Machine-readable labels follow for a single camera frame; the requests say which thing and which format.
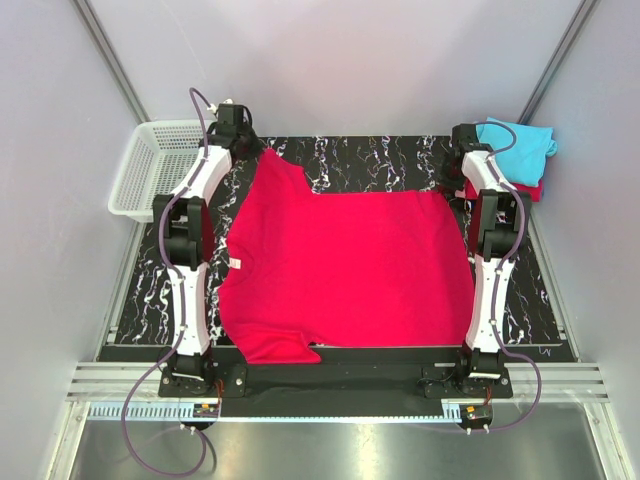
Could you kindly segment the red t-shirt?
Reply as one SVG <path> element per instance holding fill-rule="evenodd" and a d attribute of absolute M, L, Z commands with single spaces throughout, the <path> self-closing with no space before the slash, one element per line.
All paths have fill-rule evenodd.
<path fill-rule="evenodd" d="M 534 203 L 539 202 L 544 192 L 544 182 L 540 181 L 537 186 L 528 186 L 523 184 L 514 183 L 513 186 L 519 193 L 526 192 L 531 196 Z M 477 191 L 474 189 L 472 183 L 469 180 L 465 181 L 464 188 L 457 193 L 457 196 L 466 200 L 476 200 L 478 197 Z"/>
<path fill-rule="evenodd" d="M 453 346 L 470 324 L 466 248 L 433 191 L 316 194 L 267 150 L 227 248 L 219 315 L 251 364 L 316 363 L 316 345 Z"/>

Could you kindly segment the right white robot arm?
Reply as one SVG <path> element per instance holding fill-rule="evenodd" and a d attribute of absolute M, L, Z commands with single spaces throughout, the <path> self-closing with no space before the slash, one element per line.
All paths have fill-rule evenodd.
<path fill-rule="evenodd" d="M 484 398 L 505 386 L 507 370 L 502 327 L 507 291 L 516 256 L 528 229 L 531 196 L 520 193 L 501 171 L 497 155 L 516 145 L 516 133 L 495 121 L 510 140 L 493 149 L 478 138 L 477 126 L 453 127 L 451 152 L 441 169 L 441 185 L 462 195 L 469 184 L 476 192 L 467 244 L 475 268 L 471 321 L 449 381 L 464 396 Z"/>

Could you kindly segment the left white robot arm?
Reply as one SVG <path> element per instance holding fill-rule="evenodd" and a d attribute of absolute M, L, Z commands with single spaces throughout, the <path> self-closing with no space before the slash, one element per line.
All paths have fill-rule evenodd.
<path fill-rule="evenodd" d="M 205 281 L 215 250 L 209 211 L 216 189 L 232 166 L 259 145 L 249 109 L 227 100 L 215 110 L 216 120 L 200 123 L 202 139 L 196 160 L 174 189 L 154 198 L 157 247 L 171 284 L 174 336 L 162 357 L 161 384 L 188 389 L 196 396 L 215 386 L 207 329 Z"/>

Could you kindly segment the folded red t-shirt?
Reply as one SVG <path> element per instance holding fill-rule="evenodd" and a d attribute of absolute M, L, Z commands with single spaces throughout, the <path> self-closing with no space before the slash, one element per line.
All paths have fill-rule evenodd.
<path fill-rule="evenodd" d="M 544 192 L 544 182 L 540 181 L 537 186 L 528 186 L 523 184 L 514 183 L 513 186 L 519 193 L 526 192 L 531 196 L 534 203 L 539 202 Z M 476 200 L 478 197 L 477 191 L 474 189 L 472 183 L 469 180 L 465 181 L 464 188 L 457 193 L 457 196 L 466 200 Z"/>

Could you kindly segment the folded cyan t-shirt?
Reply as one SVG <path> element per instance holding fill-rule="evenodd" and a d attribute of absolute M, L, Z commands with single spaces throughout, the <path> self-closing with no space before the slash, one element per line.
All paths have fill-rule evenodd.
<path fill-rule="evenodd" d="M 480 143 L 497 151 L 496 163 L 512 184 L 538 187 L 546 161 L 557 153 L 552 127 L 514 124 L 488 117 L 476 124 Z"/>

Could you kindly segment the white plastic perforated basket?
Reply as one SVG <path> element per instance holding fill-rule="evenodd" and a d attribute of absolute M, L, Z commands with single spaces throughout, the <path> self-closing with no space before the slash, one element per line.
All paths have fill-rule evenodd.
<path fill-rule="evenodd" d="M 203 137 L 198 120 L 153 121 L 138 125 L 111 191 L 110 213 L 139 223 L 153 222 L 155 197 L 181 191 L 193 176 L 200 163 Z"/>

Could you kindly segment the black marbled table mat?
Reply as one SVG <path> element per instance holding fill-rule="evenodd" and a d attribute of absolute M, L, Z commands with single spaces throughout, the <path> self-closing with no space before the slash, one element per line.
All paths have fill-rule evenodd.
<path fill-rule="evenodd" d="M 264 142 L 286 161 L 302 166 L 316 193 L 426 191 L 435 187 L 449 151 L 448 137 L 434 135 L 271 137 Z M 235 167 L 210 204 L 215 250 L 205 280 L 206 312 L 218 351 L 237 351 L 219 319 L 218 288 L 229 271 L 226 237 L 256 166 L 249 160 Z M 156 242 L 151 224 L 135 228 L 106 339 L 98 350 L 100 361 L 155 362 L 170 346 L 172 295 Z M 509 283 L 504 334 L 509 350 L 537 362 L 576 359 L 533 225 Z"/>

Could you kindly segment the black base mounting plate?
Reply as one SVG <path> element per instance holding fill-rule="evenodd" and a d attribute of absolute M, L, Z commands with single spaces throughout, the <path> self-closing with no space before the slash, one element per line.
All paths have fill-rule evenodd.
<path fill-rule="evenodd" d="M 455 347 L 345 349 L 317 347 L 318 364 L 249 365 L 236 348 L 216 347 L 209 380 L 163 373 L 159 394 L 221 400 L 226 419 L 427 417 L 444 400 L 463 403 L 513 396 L 507 373 L 483 385 L 453 372 Z"/>

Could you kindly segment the aluminium extrusion rail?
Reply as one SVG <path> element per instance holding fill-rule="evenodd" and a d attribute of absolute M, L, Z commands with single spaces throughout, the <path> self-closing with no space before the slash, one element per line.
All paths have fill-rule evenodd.
<path fill-rule="evenodd" d="M 84 362 L 73 374 L 68 395 L 77 398 L 121 398 L 149 368 L 146 363 Z M 609 395 L 594 363 L 541 363 L 538 365 L 543 402 L 604 403 Z M 348 387 L 371 381 L 384 389 L 402 382 L 414 385 L 421 377 L 416 364 L 364 365 L 318 364 L 301 366 L 236 365 L 224 380 L 225 391 L 246 393 L 260 384 L 267 386 L 321 386 L 329 382 Z"/>

